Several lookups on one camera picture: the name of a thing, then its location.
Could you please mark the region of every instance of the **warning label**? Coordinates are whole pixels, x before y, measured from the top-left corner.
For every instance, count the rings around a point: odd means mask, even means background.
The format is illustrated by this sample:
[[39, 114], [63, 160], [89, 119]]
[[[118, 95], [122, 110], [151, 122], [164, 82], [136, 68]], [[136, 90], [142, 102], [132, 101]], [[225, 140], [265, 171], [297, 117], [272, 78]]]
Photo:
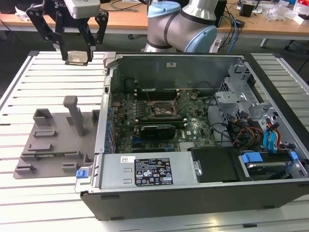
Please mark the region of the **warning label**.
[[136, 159], [135, 185], [172, 185], [173, 177], [169, 158]]

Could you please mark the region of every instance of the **blue cable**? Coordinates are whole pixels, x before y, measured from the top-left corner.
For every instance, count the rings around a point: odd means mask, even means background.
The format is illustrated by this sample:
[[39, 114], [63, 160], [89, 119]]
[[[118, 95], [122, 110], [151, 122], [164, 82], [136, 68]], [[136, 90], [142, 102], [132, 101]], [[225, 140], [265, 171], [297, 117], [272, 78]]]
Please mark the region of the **blue cable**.
[[232, 44], [231, 44], [231, 46], [230, 46], [230, 48], [229, 48], [229, 50], [228, 50], [227, 53], [230, 53], [230, 51], [232, 50], [232, 48], [233, 48], [234, 45], [235, 45], [235, 38], [236, 38], [236, 33], [237, 33], [237, 24], [236, 24], [235, 19], [233, 19], [233, 21], [234, 21], [234, 26], [235, 26], [235, 32], [234, 32]]

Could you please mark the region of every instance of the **metal plate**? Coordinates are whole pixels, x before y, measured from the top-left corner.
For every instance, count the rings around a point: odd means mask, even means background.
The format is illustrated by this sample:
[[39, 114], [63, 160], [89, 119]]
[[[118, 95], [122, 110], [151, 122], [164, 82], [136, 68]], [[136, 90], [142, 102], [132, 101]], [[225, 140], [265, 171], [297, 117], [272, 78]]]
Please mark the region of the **metal plate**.
[[[265, 56], [265, 54], [256, 54], [253, 57], [261, 65], [303, 125], [308, 129], [309, 91], [308, 87], [302, 83], [301, 77], [281, 58], [276, 58], [273, 55]], [[262, 99], [268, 102], [268, 98], [257, 83], [255, 87], [261, 94]]]

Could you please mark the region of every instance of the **motherboard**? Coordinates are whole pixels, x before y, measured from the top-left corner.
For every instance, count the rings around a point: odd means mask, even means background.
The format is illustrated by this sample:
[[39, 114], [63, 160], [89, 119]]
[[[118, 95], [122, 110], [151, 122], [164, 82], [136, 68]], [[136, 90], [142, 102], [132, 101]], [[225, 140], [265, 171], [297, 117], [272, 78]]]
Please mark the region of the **motherboard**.
[[187, 151], [216, 145], [205, 115], [209, 98], [193, 90], [113, 93], [116, 153]]

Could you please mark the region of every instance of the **aluminum extrusion table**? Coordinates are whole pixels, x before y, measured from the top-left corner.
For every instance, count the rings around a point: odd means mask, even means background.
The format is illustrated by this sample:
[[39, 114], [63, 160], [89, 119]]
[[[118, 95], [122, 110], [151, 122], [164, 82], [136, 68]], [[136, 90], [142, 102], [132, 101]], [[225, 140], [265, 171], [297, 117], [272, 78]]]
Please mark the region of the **aluminum extrusion table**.
[[[75, 177], [15, 180], [13, 171], [37, 108], [49, 108], [51, 113], [67, 112], [62, 106], [65, 95], [78, 96], [82, 112], [100, 108], [103, 54], [95, 52], [88, 66], [79, 67], [65, 66], [57, 52], [32, 53], [0, 100], [0, 231], [287, 232], [309, 228], [309, 195], [278, 209], [98, 221], [74, 192]], [[253, 55], [309, 129], [305, 83], [283, 59], [272, 54]], [[244, 228], [248, 224], [256, 227]]]

